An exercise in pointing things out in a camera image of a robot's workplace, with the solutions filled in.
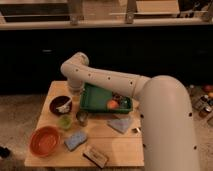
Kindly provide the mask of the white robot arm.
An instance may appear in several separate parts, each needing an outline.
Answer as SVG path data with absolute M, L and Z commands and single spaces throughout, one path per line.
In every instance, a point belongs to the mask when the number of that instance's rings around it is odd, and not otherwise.
M 95 69 L 82 52 L 63 62 L 61 73 L 73 94 L 90 83 L 139 102 L 145 171 L 200 171 L 191 100 L 179 80 Z

